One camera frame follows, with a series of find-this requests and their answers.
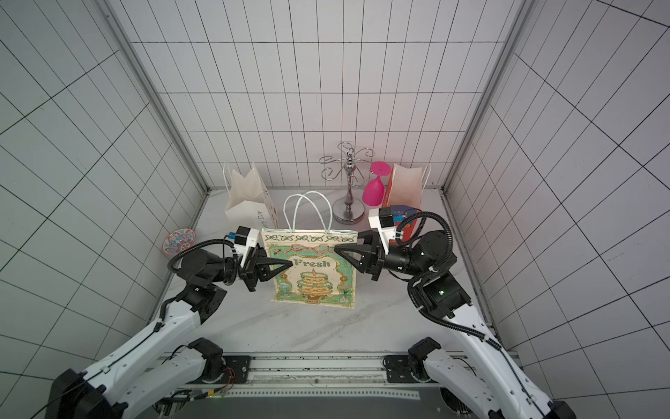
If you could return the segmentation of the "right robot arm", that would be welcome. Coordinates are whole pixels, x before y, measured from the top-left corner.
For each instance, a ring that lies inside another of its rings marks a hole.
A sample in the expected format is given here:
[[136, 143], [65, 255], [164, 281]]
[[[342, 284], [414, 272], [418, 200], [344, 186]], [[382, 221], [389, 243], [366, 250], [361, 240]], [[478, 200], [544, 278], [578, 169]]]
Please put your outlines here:
[[417, 382], [436, 382], [478, 418], [574, 418], [564, 401], [551, 399], [512, 361], [481, 311], [450, 272], [457, 261], [448, 222], [430, 211], [401, 220], [387, 209], [370, 213], [370, 230], [335, 252], [377, 280], [383, 271], [403, 274], [408, 297], [427, 321], [447, 328], [462, 345], [473, 371], [455, 363], [433, 338], [408, 350]]

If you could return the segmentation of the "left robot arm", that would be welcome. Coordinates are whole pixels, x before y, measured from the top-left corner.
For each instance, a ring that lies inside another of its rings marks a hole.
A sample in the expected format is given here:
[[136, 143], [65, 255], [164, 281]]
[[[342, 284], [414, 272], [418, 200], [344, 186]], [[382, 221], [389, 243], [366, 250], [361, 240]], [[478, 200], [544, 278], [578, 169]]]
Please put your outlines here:
[[157, 318], [133, 338], [81, 372], [66, 370], [52, 383], [38, 414], [45, 418], [135, 418], [162, 399], [190, 402], [179, 389], [212, 385], [202, 400], [230, 388], [237, 378], [223, 349], [206, 338], [186, 337], [220, 307], [226, 286], [241, 279], [249, 291], [292, 266], [271, 258], [251, 238], [206, 240], [175, 255], [167, 267], [185, 282], [165, 300]]

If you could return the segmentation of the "green Fresh paper bag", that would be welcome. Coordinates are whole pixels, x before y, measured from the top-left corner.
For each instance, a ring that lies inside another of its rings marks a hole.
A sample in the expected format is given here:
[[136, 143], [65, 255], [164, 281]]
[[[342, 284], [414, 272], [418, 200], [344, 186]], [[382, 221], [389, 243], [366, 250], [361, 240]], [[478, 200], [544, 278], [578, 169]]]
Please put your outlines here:
[[[298, 228], [299, 206], [307, 203], [317, 209], [315, 197], [322, 198], [326, 203], [328, 220], [320, 218], [321, 227], [316, 230]], [[274, 300], [353, 309], [356, 270], [336, 253], [335, 246], [356, 244], [358, 233], [333, 229], [333, 206], [324, 194], [312, 190], [288, 198], [297, 199], [293, 215], [284, 217], [288, 227], [261, 232], [268, 256], [291, 263], [287, 270], [275, 277], [277, 292]]]

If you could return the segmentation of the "red printed paper bag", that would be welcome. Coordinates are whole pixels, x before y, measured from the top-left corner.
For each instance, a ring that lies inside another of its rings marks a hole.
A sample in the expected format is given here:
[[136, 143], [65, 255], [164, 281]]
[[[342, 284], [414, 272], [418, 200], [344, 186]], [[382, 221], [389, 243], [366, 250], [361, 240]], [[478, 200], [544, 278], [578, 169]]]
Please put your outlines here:
[[382, 200], [380, 214], [389, 215], [391, 220], [394, 220], [395, 216], [413, 215], [413, 212], [408, 213], [411, 209], [418, 212], [422, 208], [422, 193], [430, 171], [429, 165], [406, 168], [395, 163]]

